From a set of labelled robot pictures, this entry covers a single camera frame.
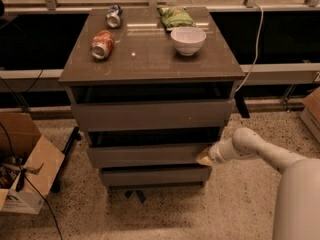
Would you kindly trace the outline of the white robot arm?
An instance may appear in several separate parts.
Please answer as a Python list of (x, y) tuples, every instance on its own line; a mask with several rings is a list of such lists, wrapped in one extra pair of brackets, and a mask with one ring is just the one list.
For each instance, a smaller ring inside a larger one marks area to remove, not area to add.
[(274, 145), (249, 128), (237, 129), (196, 156), (205, 166), (260, 158), (281, 174), (272, 240), (320, 240), (320, 160)]

